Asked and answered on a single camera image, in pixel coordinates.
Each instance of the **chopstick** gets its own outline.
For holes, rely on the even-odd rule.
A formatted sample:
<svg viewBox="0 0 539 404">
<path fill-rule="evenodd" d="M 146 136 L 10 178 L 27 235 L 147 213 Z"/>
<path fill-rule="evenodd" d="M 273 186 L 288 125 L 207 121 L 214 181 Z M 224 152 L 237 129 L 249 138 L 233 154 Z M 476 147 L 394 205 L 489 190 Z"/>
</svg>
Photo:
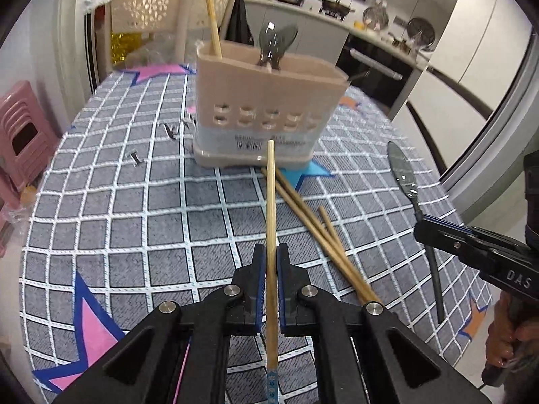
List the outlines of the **chopstick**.
<svg viewBox="0 0 539 404">
<path fill-rule="evenodd" d="M 318 218 L 313 213 L 313 211 L 307 206 L 307 204 L 301 198 L 300 194 L 288 183 L 288 181 L 286 180 L 286 178 L 284 177 L 284 175 L 281 173 L 279 169 L 276 169 L 276 177 L 277 177 L 277 181 L 279 181 L 282 187 L 284 187 L 285 191 L 291 196 L 291 198 L 295 201 L 295 203 L 299 206 L 299 208 L 307 215 L 307 217 L 311 220 L 313 225 L 322 234 L 324 239 L 329 244 L 333 245 L 333 248 L 335 249 L 337 254 L 334 256 L 330 255 L 330 258 L 333 260 L 333 262 L 335 262 L 336 266 L 341 271 L 341 273 L 344 275 L 344 272 L 341 270 L 341 267 L 347 267 L 349 271 L 354 275 L 352 279 L 347 277 L 347 280 L 356 290 L 359 300 L 363 303 L 367 303 L 370 301 L 376 301 L 376 302 L 382 303 L 380 299 L 378 298 L 378 296 L 374 293 L 372 288 L 363 280 L 363 277 L 359 273 L 358 269 L 348 259 L 346 252 L 344 251 L 341 245 L 341 241 L 339 240 L 339 237 L 336 235 L 336 233 L 335 233 L 336 238 L 333 238 L 324 229 L 324 226 L 322 225 L 320 220 L 318 220 Z"/>
<path fill-rule="evenodd" d="M 320 213 L 320 216 L 322 217 L 322 220 L 324 221 L 325 227 L 328 229 L 331 235 L 331 238 L 333 238 L 333 240 L 335 241 L 338 251 L 341 254 L 346 255 L 346 251 L 342 247 L 341 239 L 339 238 L 337 231 L 333 227 L 333 224 L 331 223 L 331 219 L 329 218 L 328 213 L 325 212 L 325 208 L 322 205 L 318 207 L 318 212 Z"/>
<path fill-rule="evenodd" d="M 206 9 L 210 19 L 211 46 L 214 49 L 214 54 L 221 59 L 223 57 L 223 53 L 221 52 L 221 43 L 219 41 L 219 30 L 217 30 L 214 0 L 206 0 Z"/>
<path fill-rule="evenodd" d="M 268 402 L 277 402 L 277 262 L 275 150 L 268 141 L 266 198 L 266 355 Z"/>
<path fill-rule="evenodd" d="M 265 176 L 267 175 L 265 169 L 262 169 L 262 173 Z M 300 195 L 292 189 L 279 170 L 276 170 L 276 177 L 278 180 L 275 184 L 277 192 L 306 226 L 309 232 L 311 232 L 312 236 L 322 247 L 324 252 L 327 253 L 333 263 L 335 263 L 337 269 L 344 275 L 350 285 L 354 287 L 359 301 L 363 304 L 370 301 L 382 303 L 372 288 L 363 280 L 359 271 L 354 267 L 350 260 L 348 260 L 344 253 L 344 249 L 342 250 L 343 252 L 339 250 L 339 247 L 335 244 L 335 240 L 325 230 L 320 220 L 316 218 L 312 210 L 301 199 Z"/>
</svg>

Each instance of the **spoon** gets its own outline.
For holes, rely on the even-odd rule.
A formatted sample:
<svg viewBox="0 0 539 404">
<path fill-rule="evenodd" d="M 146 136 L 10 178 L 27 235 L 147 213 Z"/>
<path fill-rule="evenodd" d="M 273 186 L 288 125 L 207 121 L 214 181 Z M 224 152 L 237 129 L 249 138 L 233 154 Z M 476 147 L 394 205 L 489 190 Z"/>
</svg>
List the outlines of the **spoon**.
<svg viewBox="0 0 539 404">
<path fill-rule="evenodd" d="M 279 70 L 279 62 L 296 39 L 297 32 L 297 25 L 294 24 L 280 30 L 276 30 L 275 24 L 271 21 L 263 26 L 258 35 L 260 45 L 258 65 L 264 67 L 269 63 L 271 68 Z"/>
<path fill-rule="evenodd" d="M 416 220 L 423 219 L 423 211 L 419 207 L 418 194 L 417 194 L 417 182 L 416 177 L 413 174 L 413 168 L 410 162 L 403 154 L 402 150 L 393 142 L 387 143 L 387 157 L 389 158 L 389 165 L 391 166 L 391 172 L 393 177 L 401 191 L 410 200 L 413 206 L 413 210 L 416 216 Z M 425 255 L 429 262 L 429 269 L 432 276 L 432 285 L 435 291 L 436 301 L 436 314 L 438 316 L 438 323 L 441 324 L 445 319 L 444 312 L 444 298 L 441 291 L 440 274 L 438 273 L 438 264 L 436 263 L 435 251 L 431 246 L 425 246 Z"/>
</svg>

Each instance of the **cabinet handle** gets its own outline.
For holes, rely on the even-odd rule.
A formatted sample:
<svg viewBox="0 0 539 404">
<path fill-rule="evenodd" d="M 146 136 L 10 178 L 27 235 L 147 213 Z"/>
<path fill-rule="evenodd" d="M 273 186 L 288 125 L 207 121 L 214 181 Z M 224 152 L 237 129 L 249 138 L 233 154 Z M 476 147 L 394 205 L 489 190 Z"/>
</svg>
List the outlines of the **cabinet handle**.
<svg viewBox="0 0 539 404">
<path fill-rule="evenodd" d="M 352 58 L 354 58 L 355 60 L 364 63 L 365 65 L 381 72 L 383 75 L 390 77 L 394 80 L 402 80 L 403 78 L 402 74 L 398 74 L 398 72 L 395 72 L 391 68 L 382 65 L 378 61 L 375 61 L 373 58 L 370 58 L 369 56 L 358 52 L 355 48 L 350 48 L 350 56 L 352 56 Z"/>
</svg>

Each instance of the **barcode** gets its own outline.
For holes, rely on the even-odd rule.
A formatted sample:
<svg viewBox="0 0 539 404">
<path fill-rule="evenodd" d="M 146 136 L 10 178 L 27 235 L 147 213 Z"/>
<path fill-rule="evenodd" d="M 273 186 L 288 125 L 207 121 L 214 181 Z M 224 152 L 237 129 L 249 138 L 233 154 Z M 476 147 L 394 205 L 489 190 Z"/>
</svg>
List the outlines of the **barcode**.
<svg viewBox="0 0 539 404">
<path fill-rule="evenodd" d="M 238 150 L 244 150 L 246 152 L 257 152 L 262 150 L 262 142 L 249 139 L 236 140 Z"/>
</svg>

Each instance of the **grid pattern tablecloth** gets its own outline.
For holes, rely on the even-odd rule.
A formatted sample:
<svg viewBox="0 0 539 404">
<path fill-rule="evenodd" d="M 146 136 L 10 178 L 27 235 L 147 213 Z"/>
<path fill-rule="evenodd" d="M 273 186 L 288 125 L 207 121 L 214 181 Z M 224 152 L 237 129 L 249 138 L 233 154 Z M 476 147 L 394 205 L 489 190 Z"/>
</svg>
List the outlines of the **grid pattern tablecloth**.
<svg viewBox="0 0 539 404">
<path fill-rule="evenodd" d="M 73 327 L 75 271 L 125 331 L 158 303 L 184 305 L 230 282 L 265 238 L 265 181 L 252 167 L 206 169 L 195 164 L 192 134 L 180 124 L 177 141 L 163 122 L 178 125 L 194 106 L 194 76 L 157 77 L 131 86 L 133 75 L 112 74 L 64 135 L 38 193 L 23 249 L 21 321 L 33 369 L 78 358 Z M 406 139 L 357 88 L 358 106 L 339 106 L 315 147 L 331 178 L 308 178 L 300 193 L 323 204 L 350 259 L 386 306 L 449 363 L 468 339 L 458 333 L 490 301 L 478 273 L 438 253 L 447 319 L 436 323 L 424 250 L 413 238 L 413 210 L 389 170 L 386 144 L 410 159 L 427 214 L 459 222 L 446 193 Z M 135 167 L 134 150 L 144 164 Z M 282 200 L 278 241 L 311 281 L 346 302 L 351 287 Z M 281 402 L 316 400 L 312 342 L 279 337 Z M 226 399 L 265 400 L 262 337 L 231 340 Z M 51 401 L 54 393 L 41 387 Z"/>
</svg>

